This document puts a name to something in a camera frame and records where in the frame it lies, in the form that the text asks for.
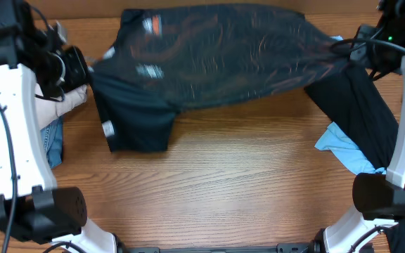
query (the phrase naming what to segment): wood grain surface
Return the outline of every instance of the wood grain surface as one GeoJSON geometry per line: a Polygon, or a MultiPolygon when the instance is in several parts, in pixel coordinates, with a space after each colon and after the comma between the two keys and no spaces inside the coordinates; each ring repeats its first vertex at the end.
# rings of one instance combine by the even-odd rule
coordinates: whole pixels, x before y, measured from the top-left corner
{"type": "MultiPolygon", "coordinates": [[[[307,15],[322,31],[354,36],[379,15],[307,15]]],[[[118,18],[64,20],[71,42],[100,57],[118,18]]],[[[402,78],[376,83],[399,119],[402,78]]],[[[89,217],[129,247],[226,247],[306,242],[352,205],[351,174],[314,148],[329,119],[298,89],[179,116],[169,151],[110,153],[92,97],[65,117],[60,187],[79,187],[89,217]]],[[[0,233],[0,250],[3,235],[0,233]]],[[[388,252],[384,236],[374,240],[388,252]]],[[[46,245],[11,241],[9,252],[46,245]]]]}
{"type": "Polygon", "coordinates": [[[118,18],[126,8],[169,8],[203,4],[251,3],[289,8],[307,14],[374,13],[378,1],[370,0],[27,0],[47,18],[118,18]]]}

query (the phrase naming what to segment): white cloth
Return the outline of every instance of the white cloth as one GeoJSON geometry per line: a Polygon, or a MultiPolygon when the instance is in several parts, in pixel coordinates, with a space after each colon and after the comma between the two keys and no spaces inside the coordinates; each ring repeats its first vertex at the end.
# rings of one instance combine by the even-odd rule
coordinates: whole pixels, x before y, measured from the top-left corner
{"type": "MultiPolygon", "coordinates": [[[[65,100],[63,102],[53,102],[35,98],[35,108],[37,111],[37,119],[39,121],[39,129],[45,128],[58,117],[84,103],[87,100],[86,91],[87,85],[82,85],[81,87],[65,94],[65,100]]],[[[41,93],[40,85],[35,86],[35,93],[40,96],[43,95],[41,93]]]]}

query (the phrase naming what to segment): clothing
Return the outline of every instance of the clothing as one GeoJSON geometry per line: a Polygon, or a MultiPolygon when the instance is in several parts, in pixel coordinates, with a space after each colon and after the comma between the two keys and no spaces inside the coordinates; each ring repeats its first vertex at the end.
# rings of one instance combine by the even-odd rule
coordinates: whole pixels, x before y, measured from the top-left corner
{"type": "Polygon", "coordinates": [[[352,173],[385,174],[385,168],[375,169],[359,147],[338,127],[335,122],[316,142],[315,148],[330,150],[352,173]]]}
{"type": "MultiPolygon", "coordinates": [[[[66,112],[84,103],[87,99],[87,85],[82,85],[65,94],[64,101],[56,103],[49,100],[36,98],[35,109],[39,128],[43,129],[52,121],[56,120],[66,112]]],[[[40,85],[36,84],[35,93],[43,96],[40,85]]]]}
{"type": "Polygon", "coordinates": [[[309,97],[357,144],[375,168],[387,168],[398,123],[363,67],[348,66],[305,88],[309,97]]]}
{"type": "MultiPolygon", "coordinates": [[[[349,66],[343,73],[305,90],[375,168],[388,167],[396,145],[398,124],[365,69],[349,66]]],[[[390,251],[405,253],[405,219],[386,234],[390,251]]]]}
{"type": "Polygon", "coordinates": [[[257,4],[126,10],[92,89],[111,151],[164,151],[180,112],[303,87],[347,64],[294,11],[257,4]]]}
{"type": "Polygon", "coordinates": [[[63,150],[63,120],[62,117],[54,120],[40,131],[43,148],[48,158],[50,168],[62,163],[63,150]]]}

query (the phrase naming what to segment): blue cloth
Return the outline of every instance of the blue cloth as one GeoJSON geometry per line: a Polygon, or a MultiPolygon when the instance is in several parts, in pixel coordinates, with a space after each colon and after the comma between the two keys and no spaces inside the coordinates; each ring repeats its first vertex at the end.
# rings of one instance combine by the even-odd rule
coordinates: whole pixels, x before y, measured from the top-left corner
{"type": "Polygon", "coordinates": [[[359,147],[338,127],[335,122],[316,142],[315,148],[330,150],[343,165],[354,174],[385,174],[385,168],[375,169],[359,147]]]}
{"type": "Polygon", "coordinates": [[[337,39],[337,40],[343,40],[343,38],[340,35],[339,36],[332,36],[331,38],[337,39]]]}
{"type": "Polygon", "coordinates": [[[48,158],[50,168],[62,163],[63,149],[63,120],[62,117],[54,120],[40,131],[43,148],[48,158]]]}

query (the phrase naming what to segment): denim fabric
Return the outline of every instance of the denim fabric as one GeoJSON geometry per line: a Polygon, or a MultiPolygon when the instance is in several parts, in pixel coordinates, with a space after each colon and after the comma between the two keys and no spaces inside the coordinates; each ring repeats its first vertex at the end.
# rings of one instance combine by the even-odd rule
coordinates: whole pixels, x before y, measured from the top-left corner
{"type": "Polygon", "coordinates": [[[63,149],[63,120],[62,117],[54,120],[40,131],[43,148],[48,158],[50,168],[62,163],[63,149]]]}

